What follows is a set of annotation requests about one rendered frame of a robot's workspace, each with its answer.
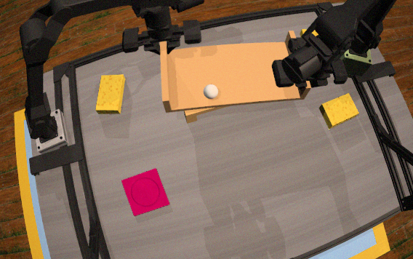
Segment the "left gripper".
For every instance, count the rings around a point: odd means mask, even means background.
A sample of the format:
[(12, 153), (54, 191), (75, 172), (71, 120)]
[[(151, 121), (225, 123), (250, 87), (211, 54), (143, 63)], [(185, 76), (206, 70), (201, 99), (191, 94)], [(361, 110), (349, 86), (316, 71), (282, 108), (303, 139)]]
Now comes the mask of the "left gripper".
[[(180, 38), (184, 35), (186, 44), (199, 44), (201, 42), (201, 29), (198, 20), (183, 21), (183, 28), (172, 25), (171, 17), (163, 25), (150, 26), (147, 23), (147, 31), (138, 34), (139, 28), (125, 29), (122, 35), (122, 49), (125, 53), (136, 52), (138, 42), (143, 41), (144, 50), (160, 55), (159, 42), (167, 41), (167, 54), (175, 47), (180, 46)], [(158, 43), (156, 43), (158, 42)], [(168, 48), (169, 46), (169, 48)]]

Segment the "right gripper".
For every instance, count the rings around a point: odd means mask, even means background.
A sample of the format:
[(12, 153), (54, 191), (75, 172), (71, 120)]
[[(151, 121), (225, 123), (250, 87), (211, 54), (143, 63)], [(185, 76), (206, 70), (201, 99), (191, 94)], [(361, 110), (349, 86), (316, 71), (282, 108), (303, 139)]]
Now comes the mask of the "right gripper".
[[(273, 70), (273, 75), (274, 75), (274, 79), (276, 82), (276, 86), (277, 87), (293, 86), (294, 82), (288, 79), (287, 75), (284, 72), (284, 69), (282, 68), (281, 61), (282, 60), (274, 60), (271, 66)], [(319, 71), (317, 71), (312, 76), (310, 76), (308, 79), (306, 79), (304, 82), (302, 82), (301, 84), (295, 84), (295, 86), (299, 87), (299, 89), (302, 89), (302, 87), (305, 88), (307, 87), (306, 81), (310, 82), (311, 88), (326, 86), (328, 84), (327, 78), (330, 77), (330, 74), (334, 75), (335, 84), (344, 84), (348, 79), (348, 75), (345, 70), (344, 63), (341, 59), (339, 59), (338, 61), (333, 60), (332, 63), (328, 67), (321, 68)]]

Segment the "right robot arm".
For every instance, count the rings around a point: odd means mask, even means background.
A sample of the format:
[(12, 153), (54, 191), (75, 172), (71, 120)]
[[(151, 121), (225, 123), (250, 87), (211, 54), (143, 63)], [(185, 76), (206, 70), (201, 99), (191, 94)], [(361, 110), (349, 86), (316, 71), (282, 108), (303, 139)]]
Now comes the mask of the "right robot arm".
[(291, 54), (281, 62), (287, 77), (301, 84), (321, 67), (338, 61), (349, 48), (350, 54), (367, 57), (368, 50), (379, 45), (382, 21), (395, 2), (347, 0), (322, 12), (301, 37), (290, 38)]

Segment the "white ball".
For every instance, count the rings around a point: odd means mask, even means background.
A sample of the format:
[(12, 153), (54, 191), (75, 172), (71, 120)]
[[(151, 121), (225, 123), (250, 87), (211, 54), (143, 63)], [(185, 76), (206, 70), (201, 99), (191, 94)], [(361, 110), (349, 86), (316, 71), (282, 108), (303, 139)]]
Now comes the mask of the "white ball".
[(214, 99), (218, 95), (218, 88), (213, 84), (208, 84), (204, 88), (204, 96), (208, 99)]

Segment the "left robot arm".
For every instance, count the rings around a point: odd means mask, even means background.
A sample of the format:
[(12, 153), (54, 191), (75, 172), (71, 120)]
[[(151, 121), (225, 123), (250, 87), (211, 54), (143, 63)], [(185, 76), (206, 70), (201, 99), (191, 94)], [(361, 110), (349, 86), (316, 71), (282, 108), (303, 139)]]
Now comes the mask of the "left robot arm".
[(50, 116), (47, 93), (43, 92), (43, 68), (50, 49), (71, 18), (129, 5), (148, 25), (160, 26), (170, 19), (169, 7), (179, 13), (203, 3), (204, 0), (50, 0), (39, 7), (19, 30), (23, 57), (28, 65), (24, 113), (31, 139), (39, 138), (40, 143), (45, 143), (58, 136), (57, 121)]

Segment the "tan low table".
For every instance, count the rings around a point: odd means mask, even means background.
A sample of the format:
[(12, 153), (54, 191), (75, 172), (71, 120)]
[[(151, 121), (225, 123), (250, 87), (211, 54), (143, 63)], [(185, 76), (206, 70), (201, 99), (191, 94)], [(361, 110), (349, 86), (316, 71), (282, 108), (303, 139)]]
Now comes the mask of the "tan low table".
[(216, 108), (202, 108), (202, 109), (184, 111), (187, 124), (191, 123), (191, 122), (194, 122), (194, 121), (197, 121), (197, 115), (207, 113), (207, 112), (210, 112), (210, 111), (215, 111), (215, 110), (225, 108), (225, 107), (228, 107), (228, 106), (216, 107)]

